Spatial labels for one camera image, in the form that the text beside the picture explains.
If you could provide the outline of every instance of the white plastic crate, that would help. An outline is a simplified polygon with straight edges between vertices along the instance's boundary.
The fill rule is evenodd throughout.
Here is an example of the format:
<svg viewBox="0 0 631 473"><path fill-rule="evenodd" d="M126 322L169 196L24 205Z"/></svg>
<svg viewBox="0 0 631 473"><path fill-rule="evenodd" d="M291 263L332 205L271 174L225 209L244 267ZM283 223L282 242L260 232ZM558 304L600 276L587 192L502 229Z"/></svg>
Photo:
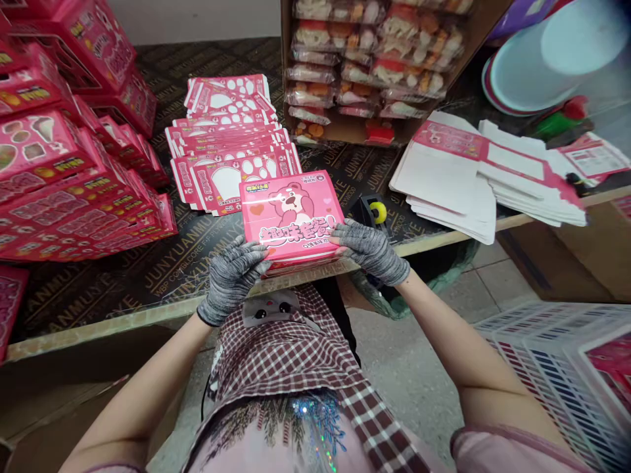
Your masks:
<svg viewBox="0 0 631 473"><path fill-rule="evenodd" d="M513 367L586 464L628 473L631 415L586 352L631 332L631 305L536 302L475 328Z"/></svg>

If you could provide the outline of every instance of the stack of pink boxes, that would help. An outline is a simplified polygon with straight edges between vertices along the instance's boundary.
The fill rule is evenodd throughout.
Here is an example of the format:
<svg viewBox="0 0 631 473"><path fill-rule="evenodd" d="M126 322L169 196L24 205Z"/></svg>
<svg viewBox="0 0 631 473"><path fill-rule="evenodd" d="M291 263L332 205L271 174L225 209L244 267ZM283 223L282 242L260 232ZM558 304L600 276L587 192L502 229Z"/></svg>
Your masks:
<svg viewBox="0 0 631 473"><path fill-rule="evenodd" d="M0 52L7 74L0 81L0 259L97 259L177 233L168 195L153 189L168 178L143 136L151 135L155 98L133 68L133 48L107 4L28 0L2 11L11 35L19 25L37 41L15 47L8 22L0 21L0 49L9 46ZM50 34L54 41L45 39ZM78 64L87 75L71 76L98 77L102 95L73 96L58 71L60 63L67 66L60 51L76 58L81 44L94 60L84 53ZM142 98L132 93L133 104L122 98L139 84ZM98 118L91 108L97 102L133 123Z"/></svg>

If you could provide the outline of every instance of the gray knit glove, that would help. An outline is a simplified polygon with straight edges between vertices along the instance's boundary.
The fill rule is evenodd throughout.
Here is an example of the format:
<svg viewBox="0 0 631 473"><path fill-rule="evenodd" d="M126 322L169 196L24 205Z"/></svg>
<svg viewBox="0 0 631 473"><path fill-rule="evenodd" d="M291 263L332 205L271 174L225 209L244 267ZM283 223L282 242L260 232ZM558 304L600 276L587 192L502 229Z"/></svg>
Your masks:
<svg viewBox="0 0 631 473"><path fill-rule="evenodd" d="M263 261L266 249L258 242L245 243L245 237L240 235L211 260L210 289L197 307L205 323L222 326L228 315L245 301L250 289L271 266L271 261Z"/></svg>
<svg viewBox="0 0 631 473"><path fill-rule="evenodd" d="M348 256L367 273L381 279L386 286L401 284L409 275L409 263L397 256L383 232L366 227L353 219L344 219L331 233L340 239L340 246L348 247Z"/></svg>

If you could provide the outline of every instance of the pink box with bear cartoon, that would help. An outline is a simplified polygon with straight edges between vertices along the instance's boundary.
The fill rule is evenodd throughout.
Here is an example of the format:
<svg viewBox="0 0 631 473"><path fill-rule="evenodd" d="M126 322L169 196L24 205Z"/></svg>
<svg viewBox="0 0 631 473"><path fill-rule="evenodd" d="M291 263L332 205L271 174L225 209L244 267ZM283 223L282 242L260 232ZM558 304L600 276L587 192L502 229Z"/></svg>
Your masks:
<svg viewBox="0 0 631 473"><path fill-rule="evenodd" d="M119 92L136 56L105 0L66 0L48 19L18 19L9 35L36 39L76 93Z"/></svg>
<svg viewBox="0 0 631 473"><path fill-rule="evenodd" d="M95 165L56 110L0 120L0 204Z"/></svg>
<svg viewBox="0 0 631 473"><path fill-rule="evenodd" d="M239 185L246 240L269 246L266 277L335 261L328 236L344 214L326 171Z"/></svg>

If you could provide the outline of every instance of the red lid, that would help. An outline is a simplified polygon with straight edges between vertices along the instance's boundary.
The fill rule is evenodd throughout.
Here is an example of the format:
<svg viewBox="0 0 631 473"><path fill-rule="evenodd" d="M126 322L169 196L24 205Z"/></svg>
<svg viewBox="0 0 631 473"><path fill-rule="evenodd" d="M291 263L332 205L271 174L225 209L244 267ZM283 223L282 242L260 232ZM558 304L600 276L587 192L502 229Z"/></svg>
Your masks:
<svg viewBox="0 0 631 473"><path fill-rule="evenodd" d="M587 118L587 104L588 99L584 95L577 95L576 97L568 100L563 105L563 115L570 120L585 120Z"/></svg>

